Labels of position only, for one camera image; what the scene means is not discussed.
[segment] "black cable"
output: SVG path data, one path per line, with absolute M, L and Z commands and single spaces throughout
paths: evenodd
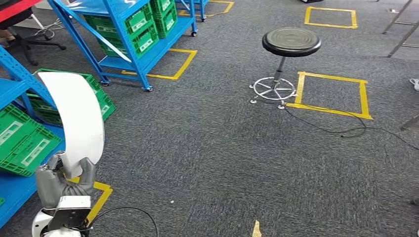
M 107 211 L 104 211 L 104 212 L 100 213 L 98 216 L 96 216 L 96 217 L 92 220 L 92 222 L 90 222 L 90 223 L 89 223 L 89 226 L 87 227 L 87 229 L 91 229 L 91 227 L 92 227 L 93 223 L 95 223 L 95 222 L 97 221 L 97 219 L 99 219 L 100 217 L 104 216 L 105 214 L 107 214 L 107 213 L 109 213 L 109 212 L 111 212 L 111 211 L 115 211 L 115 210 L 119 210 L 119 209 L 126 209 L 126 208 L 128 208 L 128 209 L 135 209 L 135 210 L 138 210 L 138 211 L 142 211 L 142 212 L 144 212 L 144 213 L 145 213 L 148 217 L 150 217 L 151 221 L 153 222 L 154 228 L 156 229 L 156 237 L 159 237 L 159 228 L 157 227 L 157 224 L 156 224 L 156 222 L 154 221 L 153 217 L 152 217 L 150 214 L 148 214 L 146 211 L 144 211 L 144 210 L 142 210 L 142 209 L 140 209 L 140 208 L 137 208 L 137 207 L 133 207 L 133 206 L 120 206 L 120 207 L 115 207 L 115 208 L 109 209 L 109 210 L 107 210 Z
M 311 107 L 311 108 L 318 109 L 318 110 L 335 110 L 335 109 L 319 108 L 319 107 L 310 106 L 310 105 L 304 105 L 304 106 Z M 317 129 L 320 129 L 320 130 L 325 131 L 325 132 L 328 132 L 328 133 L 338 133 L 338 134 L 342 134 L 342 133 L 347 133 L 347 132 L 349 132 L 349 131 L 352 131 L 352 130 L 353 130 L 353 129 L 349 129 L 349 130 L 345 130 L 345 131 L 330 131 L 330 130 L 327 130 L 327 129 L 325 129 L 325 128 L 322 128 L 322 127 L 316 126 L 316 125 L 314 125 L 314 124 L 312 124 L 312 123 L 310 123 L 310 122 L 307 122 L 307 121 L 303 120 L 302 118 L 297 117 L 296 115 L 292 114 L 292 113 L 291 113 L 291 112 L 287 109 L 287 107 L 286 107 L 286 106 L 284 106 L 284 108 L 285 108 L 285 111 L 287 111 L 287 113 L 288 113 L 288 114 L 290 114 L 292 117 L 294 117 L 294 118 L 296 118 L 296 119 L 298 119 L 298 120 L 300 120 L 300 121 L 302 121 L 302 122 L 304 122 L 304 123 L 306 123 L 306 124 L 308 124 L 308 125 L 310 125 L 310 126 L 313 126 L 313 127 L 317 128 Z M 336 110 L 336 111 L 339 111 L 339 112 L 342 112 L 342 113 L 346 113 L 346 114 L 349 114 L 349 115 L 351 115 L 351 116 L 356 117 L 356 118 L 357 118 L 357 119 L 361 122 L 361 124 L 362 124 L 362 127 L 356 128 L 356 130 L 357 130 L 357 129 L 364 129 L 364 130 L 362 131 L 362 133 L 361 133 L 361 134 L 357 134 L 357 135 L 353 135 L 353 136 L 343 136 L 343 135 L 341 135 L 341 137 L 344 137 L 344 138 L 352 138 L 352 137 L 359 137 L 359 136 L 362 136 L 362 135 L 364 135 L 364 134 L 365 134 L 367 126 L 365 125 L 364 121 L 362 121 L 362 119 L 361 119 L 360 117 L 356 116 L 355 114 L 353 114 L 353 113 L 351 113 L 351 112 L 347 112 L 347 111 L 343 111 L 343 110 Z
M 315 106 L 309 106 L 309 105 L 305 105 L 305 106 L 312 107 L 312 108 L 315 108 L 315 109 L 320 109 L 320 110 L 335 110 L 335 109 L 326 109 L 326 108 L 324 108 L 324 109 L 323 109 L 323 108 L 318 108 L 318 107 L 315 107 Z M 353 135 L 353 136 L 343 136 L 343 135 L 341 135 L 341 137 L 344 137 L 344 138 L 351 138 L 351 137 L 359 137 L 359 136 L 364 135 L 367 129 L 381 130 L 381 131 L 384 131 L 384 132 L 387 132 L 387 133 L 389 133 L 389 134 L 393 135 L 394 137 L 398 138 L 400 141 L 404 142 L 405 144 L 407 144 L 408 146 L 412 147 L 413 149 L 415 149 L 415 150 L 419 150 L 419 148 L 418 148 L 418 147 L 415 147 L 414 145 L 412 145 L 412 144 L 410 144 L 410 143 L 406 142 L 405 140 L 403 140 L 401 137 L 399 137 L 399 136 L 398 136 L 398 135 L 396 135 L 395 133 L 392 133 L 392 132 L 390 132 L 390 131 L 388 131 L 388 130 L 385 130 L 384 128 L 379 128 L 379 127 L 367 127 L 367 126 L 365 125 L 364 121 L 362 121 L 362 119 L 361 119 L 360 117 L 356 116 L 355 114 L 353 114 L 353 113 L 351 113 L 351 112 L 342 111 L 342 110 L 336 110 L 336 111 L 340 111 L 340 112 L 343 112 L 343 113 L 347 113 L 347 114 L 350 114 L 350 115 L 352 115 L 352 116 L 356 117 L 356 118 L 357 118 L 357 119 L 359 119 L 359 121 L 361 122 L 362 127 L 356 127 L 356 128 L 348 129 L 348 130 L 345 130 L 345 131 L 330 131 L 330 130 L 327 130 L 327 129 L 325 129 L 325 128 L 322 128 L 322 127 L 316 126 L 316 125 L 314 125 L 314 124 L 312 124 L 312 123 L 310 123 L 310 122 L 307 122 L 307 121 L 303 120 L 302 118 L 297 117 L 296 115 L 292 114 L 292 113 L 291 113 L 291 112 L 287 109 L 287 107 L 286 107 L 286 106 L 284 106 L 284 107 L 285 107 L 285 111 L 287 111 L 287 113 L 288 113 L 289 115 L 291 115 L 292 117 L 294 117 L 294 118 L 296 118 L 296 119 L 298 119 L 298 120 L 300 120 L 300 121 L 302 121 L 302 122 L 304 122 L 304 123 L 306 123 L 306 124 L 308 124 L 308 125 L 310 125 L 310 126 L 313 126 L 313 127 L 317 128 L 317 129 L 319 129 L 319 130 L 322 130 L 322 131 L 325 131 L 325 132 L 328 132 L 328 133 L 337 133 L 337 134 L 342 134 L 342 133 L 347 133 L 347 132 L 350 132 L 350 131 L 355 131 L 355 130 L 363 129 L 363 131 L 362 131 L 362 133 L 361 133 L 361 134 L 357 134 L 357 135 Z
M 144 211 L 144 210 L 142 210 L 142 209 L 140 209 L 140 208 L 137 208 L 137 207 L 133 207 L 133 206 L 119 206 L 119 207 L 115 207 L 115 208 L 109 209 L 109 210 L 107 210 L 107 211 L 104 211 L 104 212 L 100 213 L 98 216 L 96 216 L 96 217 L 92 220 L 92 222 L 90 222 L 90 223 L 89 223 L 89 225 L 88 225 L 85 229 L 68 228 L 68 227 L 66 227 L 66 226 L 64 226 L 64 227 L 65 227 L 65 228 L 67 228 L 67 229 L 73 230 L 73 231 L 78 231 L 78 232 L 89 231 L 89 230 L 92 230 L 92 229 L 93 229 L 93 228 L 92 228 L 93 223 L 95 223 L 95 222 L 97 221 L 97 219 L 99 219 L 100 217 L 104 216 L 105 214 L 108 214 L 108 213 L 109 213 L 109 212 L 111 212 L 111 211 L 115 211 L 115 210 L 118 210 L 118 209 L 125 209 L 125 208 L 128 208 L 128 209 L 135 209 L 135 210 L 142 211 L 142 212 L 144 212 L 144 213 L 145 213 L 148 217 L 150 217 L 151 221 L 153 222 L 154 228 L 155 228 L 155 230 L 156 230 L 156 237 L 159 237 L 159 228 L 157 227 L 157 224 L 156 224 L 156 222 L 154 221 L 154 218 L 153 218 L 150 214 L 148 214 L 146 211 Z

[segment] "blue metal shelf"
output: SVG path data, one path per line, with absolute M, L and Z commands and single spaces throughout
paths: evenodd
M 154 67 L 169 48 L 182 36 L 182 33 L 186 31 L 191 23 L 192 19 L 190 17 L 178 17 L 178 21 L 173 26 L 169 35 L 165 39 L 160 39 L 157 44 L 154 45 L 153 50 L 149 50 L 140 58 L 139 65 L 143 68 L 145 73 L 148 73 Z M 102 67 L 135 71 L 130 63 L 120 57 L 106 56 L 99 62 L 99 65 Z
M 125 3 L 114 1 L 114 8 L 118 17 L 126 19 L 146 3 L 148 0 L 130 0 Z M 109 11 L 101 0 L 77 0 L 69 5 L 68 9 L 83 15 L 109 16 Z
M 62 128 L 49 125 L 44 126 L 59 137 L 64 138 Z M 65 150 L 64 141 L 42 163 L 46 163 L 48 157 L 61 150 Z M 31 177 L 22 177 L 14 174 L 0 173 L 0 197 L 5 199 L 5 202 L 0 206 L 0 228 L 34 194 L 36 189 L 34 175 Z
M 47 104 L 56 108 L 49 92 L 41 83 L 38 82 L 28 70 L 26 70 L 16 59 L 14 59 L 3 47 L 0 47 L 0 66 L 5 69 L 10 79 L 0 78 L 0 110 L 21 96 L 23 105 L 27 113 L 32 116 L 34 111 L 31 103 L 26 96 L 26 91 L 30 89 L 42 98 Z M 50 131 L 54 132 L 61 138 L 64 138 L 62 128 L 47 126 Z M 57 148 L 51 152 L 64 149 L 64 142 L 60 143 Z M 9 218 L 28 200 L 35 192 L 35 177 L 22 177 L 15 174 L 7 174 L 0 172 L 0 197 L 5 202 L 0 205 L 0 228 L 9 220 Z
M 205 19 L 206 19 L 205 6 L 207 5 L 208 2 L 209 2 L 209 0 L 194 0 L 194 5 L 195 4 L 199 5 L 199 8 L 195 8 L 195 10 L 200 12 L 202 21 L 205 21 Z
M 187 4 L 194 5 L 194 0 L 185 0 Z M 169 48 L 179 39 L 179 37 L 186 31 L 188 26 L 191 26 L 192 36 L 197 33 L 195 8 L 191 7 L 188 10 L 187 17 L 179 17 L 174 28 L 165 39 L 159 41 L 147 53 L 138 57 L 132 46 L 125 26 L 125 19 L 131 16 L 134 12 L 139 10 L 142 6 L 149 2 L 149 0 L 77 0 L 76 2 L 65 6 L 61 0 L 48 0 L 52 9 L 58 15 L 63 25 L 67 28 L 70 35 L 73 37 L 80 50 L 90 61 L 97 74 L 100 75 L 100 80 L 103 84 L 108 84 L 110 81 L 107 77 L 119 77 L 122 79 L 139 81 L 144 90 L 151 91 L 152 86 L 148 83 L 146 74 L 153 66 L 163 57 Z M 122 54 L 109 41 L 103 38 L 94 28 L 88 25 L 78 14 L 108 16 L 114 23 L 115 29 L 118 32 L 127 55 Z M 96 60 L 82 36 L 77 32 L 73 25 L 73 20 L 78 21 L 83 27 L 91 32 L 98 40 L 102 41 L 106 46 L 114 50 L 120 57 L 105 57 L 99 62 Z M 118 68 L 123 70 L 135 71 L 136 76 L 125 76 L 121 74 L 107 73 L 102 67 Z
M 27 89 L 29 89 L 29 86 L 23 81 L 0 78 L 0 109 L 10 104 Z

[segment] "metal stool base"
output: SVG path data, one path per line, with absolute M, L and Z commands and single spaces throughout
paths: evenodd
M 268 86 L 262 82 L 264 81 L 269 81 L 270 83 L 272 83 L 271 86 Z M 285 82 L 286 84 L 288 84 L 288 86 L 290 88 L 283 88 L 283 87 L 279 87 L 281 85 L 281 82 Z M 251 100 L 250 103 L 252 104 L 256 104 L 257 101 L 256 99 L 260 96 L 264 99 L 267 100 L 275 100 L 275 101 L 281 101 L 281 104 L 278 106 L 278 109 L 284 109 L 285 107 L 285 102 L 284 100 L 293 97 L 293 96 L 297 96 L 295 94 L 295 87 L 294 85 L 285 80 L 285 79 L 279 79 L 278 81 L 275 81 L 273 77 L 269 77 L 269 78 L 262 78 L 257 80 L 254 84 L 250 85 L 249 88 L 253 89 L 254 92 L 256 93 L 256 96 L 254 96 Z M 288 93 L 286 96 L 282 96 L 279 92 L 283 92 L 283 91 L 290 91 L 290 93 Z

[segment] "stool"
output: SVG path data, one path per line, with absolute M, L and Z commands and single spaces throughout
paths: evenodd
M 294 85 L 281 78 L 285 58 L 308 56 L 317 52 L 321 44 L 319 37 L 306 29 L 285 27 L 266 33 L 262 38 L 263 47 L 275 55 L 282 56 L 282 59 L 274 77 L 259 79 L 249 86 L 257 94 L 250 102 L 255 104 L 259 96 L 267 100 L 280 100 L 278 109 L 283 109 L 284 100 L 297 96 Z M 280 87 L 282 82 L 286 83 L 287 88 Z

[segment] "white curved panel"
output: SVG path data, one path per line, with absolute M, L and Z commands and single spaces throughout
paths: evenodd
M 61 156 L 67 178 L 81 175 L 80 160 L 96 164 L 103 152 L 102 113 L 87 81 L 73 73 L 38 73 L 54 100 L 64 127 L 65 153 Z

